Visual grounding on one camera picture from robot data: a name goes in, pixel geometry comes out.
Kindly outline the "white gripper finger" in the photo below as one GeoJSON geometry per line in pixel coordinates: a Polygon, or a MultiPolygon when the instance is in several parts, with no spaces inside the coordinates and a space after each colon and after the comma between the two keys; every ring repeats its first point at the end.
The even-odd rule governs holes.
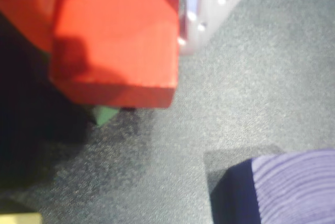
{"type": "Polygon", "coordinates": [[[209,42],[241,0],[183,0],[178,43],[181,55],[191,55],[209,42]]]}

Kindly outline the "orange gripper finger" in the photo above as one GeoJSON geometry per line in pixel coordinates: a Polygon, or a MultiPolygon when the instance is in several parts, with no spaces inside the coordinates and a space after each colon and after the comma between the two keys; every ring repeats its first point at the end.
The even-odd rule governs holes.
{"type": "Polygon", "coordinates": [[[49,52],[55,0],[1,0],[1,13],[34,46],[49,52]]]}

